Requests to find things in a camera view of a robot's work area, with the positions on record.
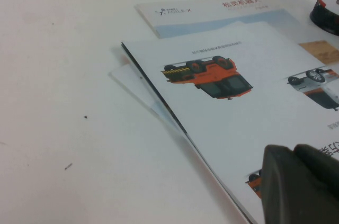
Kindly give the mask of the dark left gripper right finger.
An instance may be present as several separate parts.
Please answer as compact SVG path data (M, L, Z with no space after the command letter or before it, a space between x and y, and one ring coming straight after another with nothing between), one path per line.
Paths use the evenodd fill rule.
M333 194L338 195L338 160L321 153L316 148L299 144L293 152L311 173Z

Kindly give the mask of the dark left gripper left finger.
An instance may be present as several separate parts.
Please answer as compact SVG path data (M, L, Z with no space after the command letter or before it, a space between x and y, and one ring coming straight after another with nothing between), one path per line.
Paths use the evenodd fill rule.
M338 195L287 147L265 147L261 195L265 223L338 223Z

